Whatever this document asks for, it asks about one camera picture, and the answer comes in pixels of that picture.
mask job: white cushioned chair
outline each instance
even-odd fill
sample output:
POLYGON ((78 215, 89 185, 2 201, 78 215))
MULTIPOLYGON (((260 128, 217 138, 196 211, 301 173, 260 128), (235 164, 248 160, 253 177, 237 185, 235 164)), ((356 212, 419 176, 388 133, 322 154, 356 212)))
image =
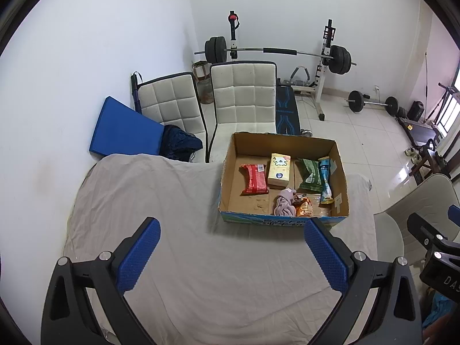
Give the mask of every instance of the white cushioned chair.
POLYGON ((193 162, 207 162, 208 131, 191 72, 181 72, 137 85, 142 115, 162 124, 174 124, 203 142, 193 162))
POLYGON ((459 242, 460 228, 447 216, 451 205, 459 206, 452 182, 443 174, 434 174, 384 212, 375 214, 378 260, 393 262, 404 256, 413 265, 425 259, 425 248, 407 230, 407 218, 413 212, 450 241, 459 242))
POLYGON ((216 129, 210 161, 223 161, 234 132, 276 133, 277 66, 265 61, 235 61, 211 66, 216 129))

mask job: dumbbell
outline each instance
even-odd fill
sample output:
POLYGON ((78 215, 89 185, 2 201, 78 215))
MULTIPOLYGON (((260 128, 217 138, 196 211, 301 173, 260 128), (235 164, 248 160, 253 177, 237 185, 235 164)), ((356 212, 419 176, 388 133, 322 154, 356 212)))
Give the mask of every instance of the dumbbell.
POLYGON ((392 117, 396 116, 399 109, 398 100, 396 98, 390 96, 385 100, 384 104, 381 102, 364 101, 364 99, 369 100, 370 98, 369 95, 363 95, 359 91, 351 91, 347 100, 348 107, 353 112, 360 112, 365 104, 380 105, 385 106, 386 112, 389 115, 392 117))

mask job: exercise equipment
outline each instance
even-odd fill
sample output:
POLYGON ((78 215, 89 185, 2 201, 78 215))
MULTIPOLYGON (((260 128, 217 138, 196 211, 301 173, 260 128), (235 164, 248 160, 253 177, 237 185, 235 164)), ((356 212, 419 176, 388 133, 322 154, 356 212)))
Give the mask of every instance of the exercise equipment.
POLYGON ((423 106, 422 101, 414 101, 409 111, 407 112, 407 119, 413 120, 414 122, 418 122, 424 110, 425 107, 423 106))
POLYGON ((277 123, 277 133, 299 136, 301 129, 297 103, 295 102, 294 91, 288 85, 277 85, 276 107, 275 122, 277 123))
POLYGON ((351 91, 348 96, 348 106, 353 112, 360 112, 364 105, 380 105, 385 106, 385 109, 389 115, 395 117, 399 110, 398 100, 392 96, 388 97, 385 103, 382 102, 373 102, 373 101, 364 101, 364 99, 369 100, 371 97, 369 95, 363 95, 359 91, 351 91))
POLYGON ((411 145, 415 149, 419 149, 427 144, 429 140, 434 140, 438 143, 441 140, 441 133, 435 125, 427 123, 415 122, 407 118, 396 118, 397 122, 403 128, 411 145))
POLYGON ((402 106, 399 107, 398 112, 396 113, 398 118, 407 118, 407 111, 402 106))
POLYGON ((227 52, 234 53, 238 51, 259 51, 264 53, 276 53, 287 55, 311 55, 328 60, 327 65, 329 70, 335 74, 343 75, 350 71, 351 65, 356 63, 351 62, 351 55, 344 47, 337 45, 331 46, 331 55, 315 54, 308 52, 300 52, 295 49, 283 48, 227 48, 225 38, 223 36, 212 37, 204 44, 204 51, 195 52, 195 54, 204 54, 206 61, 209 63, 227 62, 227 52))
POLYGON ((343 75, 350 71, 351 65, 356 66, 356 63, 351 61, 350 53, 344 47, 332 45, 335 34, 335 27, 332 27, 332 20, 329 19, 327 26, 324 27, 323 48, 321 49, 321 54, 300 52, 294 49, 283 48, 238 48, 236 45, 235 31, 240 26, 240 22, 238 15, 233 10, 230 11, 228 21, 230 23, 231 33, 230 48, 227 48, 225 38, 223 36, 212 37, 206 41, 204 45, 204 51, 195 52, 195 54, 204 54, 206 56, 206 60, 210 63, 227 62, 228 52, 230 52, 231 59, 235 60, 238 58, 239 51, 261 51, 264 53, 277 53, 286 55, 309 55, 320 58, 314 81, 311 84, 305 82, 298 84, 296 80, 293 80, 296 71, 299 68, 304 68, 308 78, 307 82, 309 82, 310 76, 308 70, 304 66, 298 66, 294 73, 291 75, 291 79, 283 80, 282 84, 290 85, 294 91, 300 92, 301 95, 311 97, 319 120, 324 120, 325 117, 323 110, 321 109, 320 102, 327 68, 329 68, 333 73, 343 75))

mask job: beige tablecloth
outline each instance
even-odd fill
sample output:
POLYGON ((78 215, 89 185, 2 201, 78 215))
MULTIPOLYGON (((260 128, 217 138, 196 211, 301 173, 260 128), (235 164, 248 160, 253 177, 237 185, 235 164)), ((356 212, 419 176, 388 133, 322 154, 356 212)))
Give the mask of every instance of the beige tablecloth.
MULTIPOLYGON (((340 294, 330 288, 302 228, 220 218, 221 171, 221 163, 105 157, 77 195, 64 255, 84 261, 113 251, 153 216, 162 227, 160 242, 125 297, 155 342, 304 344, 340 294)), ((351 251, 376 259, 369 181, 350 175, 347 185, 350 216, 332 233, 351 251)), ((101 325, 109 328, 94 294, 91 299, 101 325)))

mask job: white floor tile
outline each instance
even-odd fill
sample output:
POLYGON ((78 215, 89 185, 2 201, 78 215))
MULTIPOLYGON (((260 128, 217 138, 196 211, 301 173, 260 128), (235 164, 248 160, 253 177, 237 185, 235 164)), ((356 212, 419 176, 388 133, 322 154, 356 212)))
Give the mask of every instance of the white floor tile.
POLYGON ((364 107, 360 112, 352 112, 350 108, 346 109, 351 123, 358 126, 376 128, 384 130, 383 124, 380 122, 375 111, 371 108, 364 107))
POLYGON ((388 209, 416 187, 415 180, 409 176, 409 169, 406 167, 370 165, 370 169, 381 211, 388 209))
POLYGON ((311 130, 310 121, 307 118, 299 118, 300 129, 302 130, 311 130))
POLYGON ((368 164, 401 167, 401 161, 386 131, 362 126, 354 128, 363 145, 368 164))
POLYGON ((390 138, 395 150, 398 155, 399 161, 403 166, 412 167, 413 163, 411 162, 411 157, 406 156, 404 150, 410 147, 410 140, 406 135, 387 132, 388 137, 390 138))
POLYGON ((318 113, 315 109, 315 106, 313 104, 313 100, 309 97, 309 96, 299 96, 299 95, 296 95, 295 96, 295 99, 297 101, 297 107, 298 107, 298 103, 299 102, 302 102, 306 112, 307 112, 307 118, 308 119, 316 119, 316 120, 319 120, 318 118, 318 113))
POLYGON ((310 119, 310 126, 314 137, 337 142, 342 162, 367 164, 366 156, 352 124, 310 119))
POLYGON ((297 103, 297 112, 299 118, 308 118, 307 110, 305 110, 305 103, 302 100, 296 99, 295 102, 297 103))
POLYGON ((368 164, 356 164, 356 163, 343 163, 343 168, 346 174, 361 174, 367 177, 372 184, 372 189, 370 190, 370 200, 372 205, 372 210, 374 214, 380 212, 380 203, 379 197, 377 195, 377 190, 374 185, 374 180, 372 177, 371 169, 368 164))
POLYGON ((379 118, 380 123, 385 128, 385 131, 394 133, 404 133, 402 127, 399 125, 397 120, 390 116, 384 108, 374 108, 373 111, 375 112, 375 115, 377 115, 377 117, 379 118))
POLYGON ((324 120, 330 122, 351 123, 347 114, 348 105, 342 97, 322 95, 321 109, 323 109, 324 120))

